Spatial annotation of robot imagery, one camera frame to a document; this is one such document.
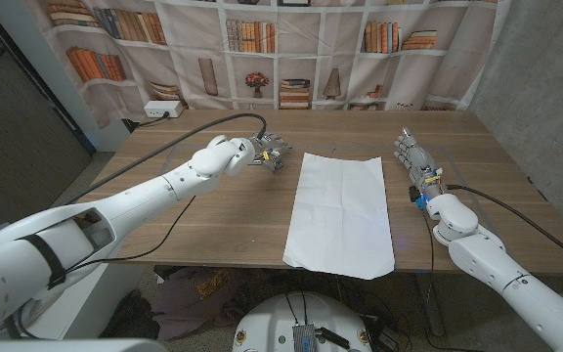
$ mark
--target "bookshelf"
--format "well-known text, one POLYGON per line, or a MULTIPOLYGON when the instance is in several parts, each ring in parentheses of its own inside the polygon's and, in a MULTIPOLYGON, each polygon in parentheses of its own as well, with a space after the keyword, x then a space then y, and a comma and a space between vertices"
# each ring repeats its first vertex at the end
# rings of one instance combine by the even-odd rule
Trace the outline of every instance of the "bookshelf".
MULTIPOLYGON (((106 86, 104 90, 111 87, 115 93, 110 96, 115 104, 125 101, 121 110, 140 115, 144 115, 143 105, 152 97, 148 81, 178 85, 191 109, 278 109, 280 80, 285 78, 310 79, 313 110, 348 109, 349 104, 372 103, 377 103, 380 110, 389 110, 400 102, 420 109, 425 100, 456 106, 463 94, 446 98, 432 93, 441 92, 431 87, 433 77, 440 76, 443 62, 453 66, 466 60, 453 57, 449 49, 460 24, 471 21, 466 17, 468 8, 478 13, 497 9, 495 3, 465 0, 407 0, 404 5, 388 5, 388 0, 316 0, 311 7, 279 6, 277 0, 260 0, 256 5, 241 5, 237 0, 82 2, 89 9, 112 8, 159 15, 168 45, 113 39, 103 28, 53 26, 47 11, 33 12, 82 96, 100 91, 95 86, 106 86), (276 23, 279 51, 275 54, 230 51, 226 20, 276 23), (437 30, 439 39, 432 50, 365 53, 365 26, 371 21, 397 22, 403 29, 403 39, 413 31, 428 29, 437 30), (119 55, 127 66, 127 79, 122 82, 94 79, 82 84, 65 54, 68 46, 73 45, 119 55), (218 87, 216 96, 208 95, 204 89, 199 58, 212 60, 218 87), (326 100, 323 90, 333 68, 338 68, 340 73, 341 95, 336 100, 326 100), (252 71, 261 71, 270 79, 262 87, 263 98, 252 98, 253 88, 244 84, 244 78, 252 71), (411 80, 418 84, 406 83, 411 80), (382 92, 377 98, 369 98, 368 92, 377 84, 383 86, 382 92)), ((491 35, 492 31, 488 38, 477 36, 475 40, 490 42, 491 35)))

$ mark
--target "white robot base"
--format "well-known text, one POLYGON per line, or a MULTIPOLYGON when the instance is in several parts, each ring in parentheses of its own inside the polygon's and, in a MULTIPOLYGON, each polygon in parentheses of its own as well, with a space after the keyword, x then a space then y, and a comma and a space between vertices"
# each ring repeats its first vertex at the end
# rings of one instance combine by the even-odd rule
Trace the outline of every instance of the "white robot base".
POLYGON ((293 327, 326 328, 349 341, 350 349, 327 341, 316 342, 319 352, 370 352, 364 322, 351 309, 337 300, 313 292, 290 292, 269 298, 253 308, 238 324, 233 352, 304 351, 295 350, 293 327))

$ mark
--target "wooden table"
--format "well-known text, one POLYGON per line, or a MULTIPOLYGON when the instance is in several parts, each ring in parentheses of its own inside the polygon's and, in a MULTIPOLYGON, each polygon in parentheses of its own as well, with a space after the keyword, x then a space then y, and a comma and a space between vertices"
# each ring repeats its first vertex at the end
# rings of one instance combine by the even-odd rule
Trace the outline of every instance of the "wooden table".
MULTIPOLYGON (((199 125, 225 117, 233 110, 186 110, 177 119, 139 128, 112 158, 98 180, 199 125)), ((446 247, 430 237, 418 208, 410 203, 408 171, 394 156, 393 142, 408 126, 416 140, 444 169, 443 180, 475 188, 522 211, 563 241, 563 219, 547 202, 477 117, 465 111, 382 112, 342 110, 261 110, 269 131, 293 146, 278 175, 263 166, 247 166, 236 177, 223 176, 216 191, 199 196, 166 243, 135 263, 288 268, 282 262, 294 195, 304 153, 366 160, 381 156, 395 269, 431 268, 434 241, 437 272, 459 271, 446 247)), ((104 198, 163 174, 189 160, 215 136, 249 137, 261 127, 241 118, 205 130, 154 157, 89 194, 104 198)), ((507 210, 464 191, 455 191, 494 230, 508 253, 536 274, 562 274, 563 250, 507 210)), ((182 201, 124 242, 118 256, 144 252, 161 241, 182 201)))

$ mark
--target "potted plant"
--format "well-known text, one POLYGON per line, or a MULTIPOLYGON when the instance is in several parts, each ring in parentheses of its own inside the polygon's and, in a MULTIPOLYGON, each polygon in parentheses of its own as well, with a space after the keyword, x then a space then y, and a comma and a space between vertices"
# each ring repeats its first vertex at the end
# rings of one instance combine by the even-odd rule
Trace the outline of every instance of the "potted plant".
POLYGON ((262 91, 260 90, 260 87, 269 84, 269 78, 262 74, 262 72, 253 72, 246 76, 244 84, 251 88, 255 88, 253 98, 262 98, 262 91))

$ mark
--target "black strap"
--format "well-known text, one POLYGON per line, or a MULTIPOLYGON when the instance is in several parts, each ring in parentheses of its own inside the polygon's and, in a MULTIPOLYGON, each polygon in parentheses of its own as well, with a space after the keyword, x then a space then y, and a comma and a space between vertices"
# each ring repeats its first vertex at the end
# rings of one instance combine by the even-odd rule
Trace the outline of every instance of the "black strap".
POLYGON ((51 269, 51 277, 49 278, 49 289, 52 289, 56 285, 63 283, 66 280, 66 270, 63 267, 63 264, 58 259, 58 256, 54 252, 54 250, 38 235, 27 235, 25 237, 20 238, 19 240, 26 240, 30 242, 40 254, 43 255, 43 258, 49 264, 49 268, 51 269))

